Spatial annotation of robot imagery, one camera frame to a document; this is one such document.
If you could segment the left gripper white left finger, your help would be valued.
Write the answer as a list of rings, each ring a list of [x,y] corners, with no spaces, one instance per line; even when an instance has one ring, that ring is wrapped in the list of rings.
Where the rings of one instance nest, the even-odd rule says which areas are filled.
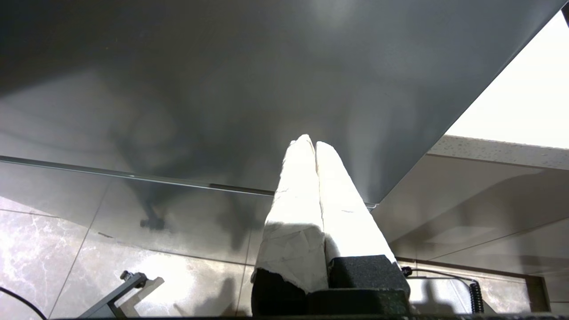
[[[306,314],[308,296],[329,287],[315,148],[292,140],[265,219],[252,274],[254,316]]]

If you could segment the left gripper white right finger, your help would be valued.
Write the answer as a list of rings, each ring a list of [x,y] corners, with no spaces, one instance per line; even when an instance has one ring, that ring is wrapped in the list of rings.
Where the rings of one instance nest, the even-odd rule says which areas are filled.
[[[317,174],[332,289],[400,290],[410,286],[338,152],[317,142]]]

